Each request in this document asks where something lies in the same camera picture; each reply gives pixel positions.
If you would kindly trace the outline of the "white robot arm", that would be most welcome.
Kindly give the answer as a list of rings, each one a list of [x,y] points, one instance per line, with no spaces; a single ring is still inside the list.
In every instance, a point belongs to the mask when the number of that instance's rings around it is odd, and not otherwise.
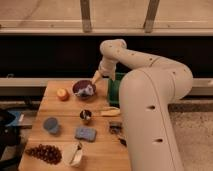
[[[100,45],[102,60],[93,81],[115,77],[116,64],[130,71],[119,87],[119,105],[131,171],[184,171],[168,104],[186,96],[191,70],[162,56],[129,50],[122,39]]]

